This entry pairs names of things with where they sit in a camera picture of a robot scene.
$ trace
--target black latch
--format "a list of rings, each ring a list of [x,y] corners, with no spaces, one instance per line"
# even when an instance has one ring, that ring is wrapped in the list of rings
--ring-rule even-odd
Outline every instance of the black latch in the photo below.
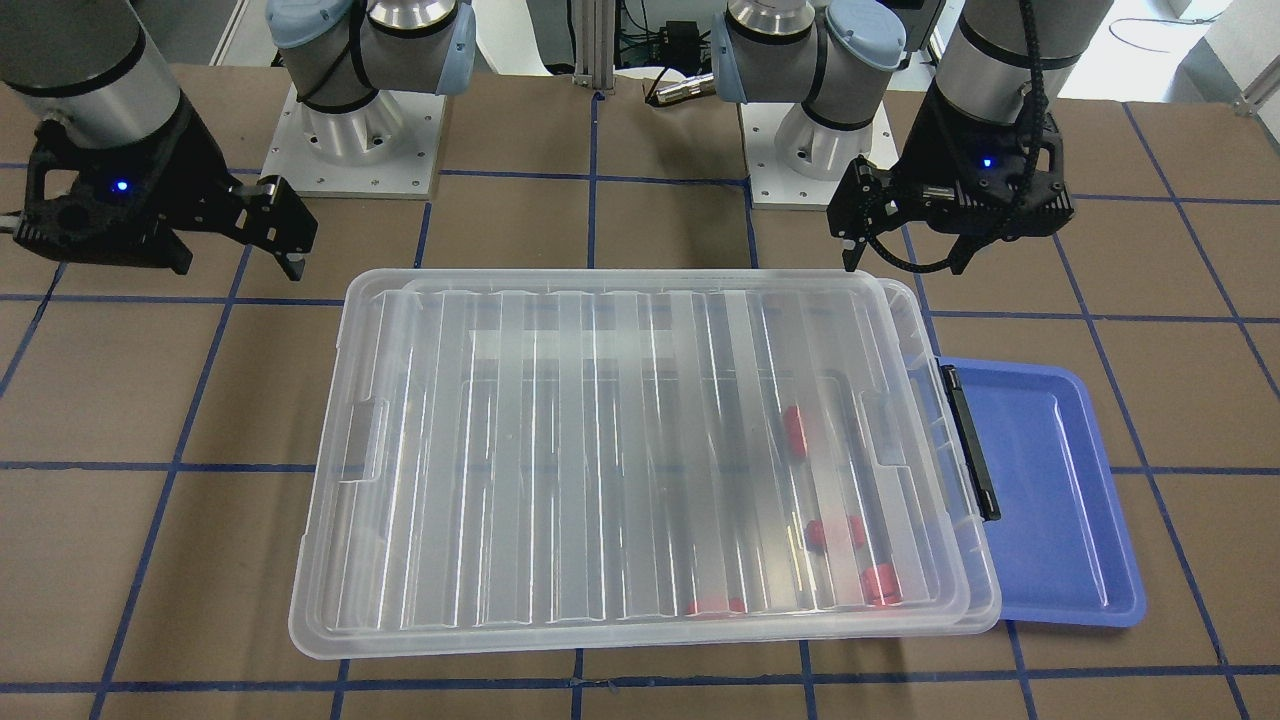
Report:
[[[940,365],[938,370],[942,372],[942,387],[947,391],[951,415],[960,432],[960,448],[964,450],[964,462],[969,468],[973,493],[978,498],[978,511],[983,520],[998,520],[1000,501],[996,500],[996,487],[991,482],[991,470],[987,468],[987,459],[982,455],[982,445],[978,443],[978,427],[973,424],[969,401],[965,400],[964,388],[960,387],[960,373],[956,372],[955,365]]]

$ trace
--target blue joint cap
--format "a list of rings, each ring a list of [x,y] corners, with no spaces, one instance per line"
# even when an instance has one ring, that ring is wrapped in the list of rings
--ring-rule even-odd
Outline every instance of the blue joint cap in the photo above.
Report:
[[[352,0],[268,0],[266,27],[280,50],[306,45],[342,22]]]
[[[827,27],[837,42],[873,68],[893,72],[902,61],[906,28],[893,10],[876,0],[832,0]]]
[[[733,56],[732,35],[724,22],[724,13],[712,20],[712,72],[716,74],[716,95],[726,102],[746,102],[742,76]]]
[[[458,3],[449,44],[444,67],[440,68],[440,82],[435,86],[436,95],[462,95],[471,86],[471,69],[476,60],[476,14],[470,3]]]

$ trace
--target blue tray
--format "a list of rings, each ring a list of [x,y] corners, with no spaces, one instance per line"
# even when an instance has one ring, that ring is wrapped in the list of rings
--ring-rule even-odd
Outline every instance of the blue tray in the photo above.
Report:
[[[1000,500],[986,530],[1001,618],[1135,625],[1147,594],[1084,384],[1043,365],[940,363],[959,372]]]

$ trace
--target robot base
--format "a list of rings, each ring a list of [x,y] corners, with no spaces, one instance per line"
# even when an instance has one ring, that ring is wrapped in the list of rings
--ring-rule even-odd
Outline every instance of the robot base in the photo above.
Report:
[[[392,95],[404,115],[408,133],[397,143],[396,154],[374,165],[338,165],[310,146],[297,91],[289,87],[262,174],[287,178],[303,197],[430,199],[444,127],[444,97],[422,92],[393,91]]]
[[[801,176],[778,158],[774,140],[791,105],[790,102],[740,105],[746,167],[751,174],[751,204],[755,208],[773,210],[826,210],[840,181],[819,181]],[[874,143],[868,159],[878,168],[893,167],[897,161],[897,149],[893,146],[893,133],[888,128],[884,105],[876,110],[872,127]]]

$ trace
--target metal post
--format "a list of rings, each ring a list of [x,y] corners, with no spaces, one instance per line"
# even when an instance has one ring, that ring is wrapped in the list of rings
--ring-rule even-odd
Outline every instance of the metal post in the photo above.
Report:
[[[573,82],[613,92],[614,0],[573,0],[577,63]]]
[[[1280,90],[1280,55],[1277,55],[1267,69],[1262,70],[1249,87],[1244,88],[1240,99],[1231,104],[1236,115],[1257,115],[1262,105]]]

